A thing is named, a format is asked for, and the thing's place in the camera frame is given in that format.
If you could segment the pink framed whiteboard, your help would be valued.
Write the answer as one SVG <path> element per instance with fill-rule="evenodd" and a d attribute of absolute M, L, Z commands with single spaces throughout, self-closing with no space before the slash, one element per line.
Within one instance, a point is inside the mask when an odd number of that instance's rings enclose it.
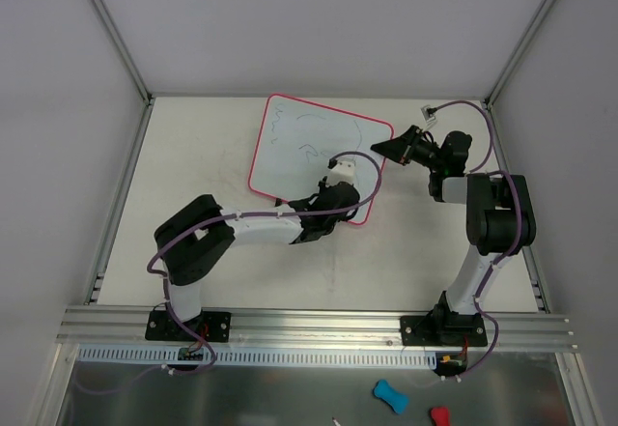
<path fill-rule="evenodd" d="M 248 187 L 283 201 L 305 198 L 318 190 L 332 157 L 353 152 L 344 159 L 354 162 L 353 184 L 366 198 L 384 165 L 371 147 L 393 136 L 385 121 L 274 94 L 265 105 Z"/>

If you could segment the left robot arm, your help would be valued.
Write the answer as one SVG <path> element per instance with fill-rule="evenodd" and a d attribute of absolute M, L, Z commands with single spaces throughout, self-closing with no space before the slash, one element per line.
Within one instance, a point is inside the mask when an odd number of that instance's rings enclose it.
<path fill-rule="evenodd" d="M 197 197 L 154 231 L 166 279 L 164 295 L 172 310 L 168 327 L 181 339 L 199 333 L 202 280 L 228 249 L 317 241 L 354 217 L 359 203 L 359 192 L 346 182 L 320 182 L 307 198 L 255 213 L 224 209 L 210 194 Z"/>

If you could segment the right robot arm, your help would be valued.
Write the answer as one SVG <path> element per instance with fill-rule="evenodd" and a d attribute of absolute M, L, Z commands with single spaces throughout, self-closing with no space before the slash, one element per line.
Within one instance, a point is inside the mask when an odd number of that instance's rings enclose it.
<path fill-rule="evenodd" d="M 482 302 L 498 267 L 534 242 L 536 221 L 527 183 L 521 175 L 502 172 L 466 174 L 472 137 L 455 130 L 441 144 L 421 128 L 371 146 L 400 165 L 412 162 L 430 172 L 429 193 L 438 203 L 465 206 L 469 248 L 450 287 L 423 317 L 401 319 L 403 343 L 472 347 L 487 345 Z"/>

